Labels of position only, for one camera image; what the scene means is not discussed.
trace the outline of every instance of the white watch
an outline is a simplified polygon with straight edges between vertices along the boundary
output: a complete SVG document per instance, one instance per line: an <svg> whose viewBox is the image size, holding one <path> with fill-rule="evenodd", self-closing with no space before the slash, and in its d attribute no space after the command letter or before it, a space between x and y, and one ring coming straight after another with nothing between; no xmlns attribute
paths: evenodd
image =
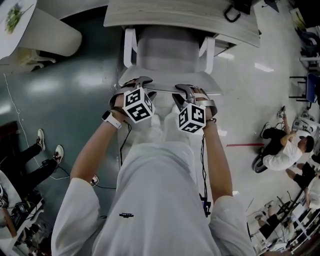
<svg viewBox="0 0 320 256"><path fill-rule="evenodd" d="M122 126L121 123L113 117L112 112L109 110L103 114L102 120L112 124L117 129L120 129Z"/></svg>

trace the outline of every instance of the gray floor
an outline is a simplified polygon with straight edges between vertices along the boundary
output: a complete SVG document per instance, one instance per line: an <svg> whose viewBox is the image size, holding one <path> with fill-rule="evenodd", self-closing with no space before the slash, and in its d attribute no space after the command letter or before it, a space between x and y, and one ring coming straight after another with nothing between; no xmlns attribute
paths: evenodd
<svg viewBox="0 0 320 256"><path fill-rule="evenodd" d="M74 56L61 58L43 69L7 78L13 100L21 110L20 118L29 144L36 141L38 128L44 130L46 151L36 157L38 162L51 158L56 146L61 144L65 153L61 166L69 173L78 153L109 108L113 85L118 78L122 29L103 27L105 11L91 11L67 20L83 35L82 45ZM18 120L18 115L1 74L0 125L14 120ZM22 132L19 140L20 150L25 150L27 143ZM98 172L100 186L116 187L117 157L115 138ZM26 166L28 172L36 168L34 159ZM58 169L53 176L60 178L66 174ZM56 219L68 185L68 178L54 180L49 177L38 186L45 199L42 218L51 224ZM101 215L107 215L115 190L94 189L101 203Z"/></svg>

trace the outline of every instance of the person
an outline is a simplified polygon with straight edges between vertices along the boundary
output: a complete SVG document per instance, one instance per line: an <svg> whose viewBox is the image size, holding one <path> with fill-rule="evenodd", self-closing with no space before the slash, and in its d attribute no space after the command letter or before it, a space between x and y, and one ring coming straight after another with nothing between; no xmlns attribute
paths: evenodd
<svg viewBox="0 0 320 256"><path fill-rule="evenodd" d="M314 138L300 136L297 145L292 143L296 133L290 131L287 116L283 116L284 130L271 128L267 122L262 131L261 138L271 139L271 142L262 152L263 164L271 170L282 171L297 162L303 153L309 153L314 149Z"/></svg>
<svg viewBox="0 0 320 256"><path fill-rule="evenodd" d="M123 102L122 94L116 98L115 107L122 108ZM112 109L111 113L119 122L125 120L118 110ZM211 118L207 107L208 121L203 132L214 201L209 224L191 177L192 149L188 143L177 141L173 134L183 132L175 125L167 133L173 141L156 138L157 143L141 143L131 148L118 173L106 221L101 223L99 200L90 182L117 131L111 123L102 122L73 165L70 185L52 232L52 255L256 255L245 211L233 198L227 158L217 125ZM156 124L159 130L154 118L151 124Z"/></svg>
<svg viewBox="0 0 320 256"><path fill-rule="evenodd" d="M39 129L34 145L15 156L6 157L0 163L0 238L14 238L17 235L7 208L13 208L16 203L21 202L21 198L25 198L38 184L48 178L64 156L63 147L58 145L52 159L47 159L40 168L22 176L26 163L45 150L45 134Z"/></svg>
<svg viewBox="0 0 320 256"><path fill-rule="evenodd" d="M292 220L289 220L287 227L280 223L278 215L273 211L273 204L274 201L271 201L265 205L268 212L268 219L266 222L262 220L262 215L256 216L255 219L258 221L260 226L259 231L270 243L273 243L275 240L280 240L286 243L295 235L294 223Z"/></svg>
<svg viewBox="0 0 320 256"><path fill-rule="evenodd" d="M286 174L304 191L307 207L320 209L320 171L315 171L308 162L298 163L296 167L302 170L302 175L291 169L286 169Z"/></svg>

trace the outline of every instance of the floor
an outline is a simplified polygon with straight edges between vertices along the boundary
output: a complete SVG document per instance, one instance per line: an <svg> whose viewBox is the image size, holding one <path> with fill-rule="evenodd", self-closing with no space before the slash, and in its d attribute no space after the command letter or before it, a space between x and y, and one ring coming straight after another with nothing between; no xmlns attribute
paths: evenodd
<svg viewBox="0 0 320 256"><path fill-rule="evenodd" d="M262 4L255 6L262 33L260 48L243 44L214 59L212 75L224 92L221 96L213 97L218 108L217 124L232 174L235 198L241 202L247 216L268 201L275 200L276 196L287 201L287 191L292 198L299 192L299 187L284 171L265 171L260 174L252 171L256 147L227 146L267 143L259 137L260 131L265 122L275 125L281 121L276 117L281 106L286 105L291 123L305 108L303 102L288 98L303 91L292 85L289 76L303 76L307 71L299 61L301 41L294 30L287 2L279 1L278 7L280 13L270 7L262 8ZM113 85L119 79L122 30L103 28L104 13L105 10L99 15L85 15L80 23L72 19L66 21L83 34L81 49L73 57L62 58L44 69L8 77L12 97L21 110L20 118L29 143L36 139L38 128L44 129L47 150L37 156L39 163L51 157L57 144L62 144L65 157L61 166L70 172L79 151L99 125L101 114L108 107ZM158 114L164 118L170 112L173 101L168 94L159 93L154 104ZM319 121L317 104L312 106L310 114ZM1 76L0 117L1 125L18 118ZM124 133L120 133L119 143ZM20 135L20 142L21 150L25 149L27 144L23 134ZM117 139L114 139L100 167L98 175L101 186L112 187L116 184L119 170L117 145ZM191 145L198 180L201 181L201 136L193 136ZM34 160L27 165L29 171L36 167ZM61 170L53 174L57 178L64 175ZM39 186L46 200L43 218L52 224L68 184L69 179L48 178ZM100 199L101 215L106 215L114 191L100 188L95 188L95 191ZM255 214L252 214L247 218L249 224L253 224L250 225L253 232L256 228L254 217Z"/></svg>

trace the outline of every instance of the red line on floor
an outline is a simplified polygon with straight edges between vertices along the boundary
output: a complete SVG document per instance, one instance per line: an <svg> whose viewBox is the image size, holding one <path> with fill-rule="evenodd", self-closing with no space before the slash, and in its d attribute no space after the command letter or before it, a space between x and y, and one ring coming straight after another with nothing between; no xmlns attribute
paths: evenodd
<svg viewBox="0 0 320 256"><path fill-rule="evenodd" d="M243 146L264 146L263 143L249 143L249 144L227 144L227 147L243 147Z"/></svg>

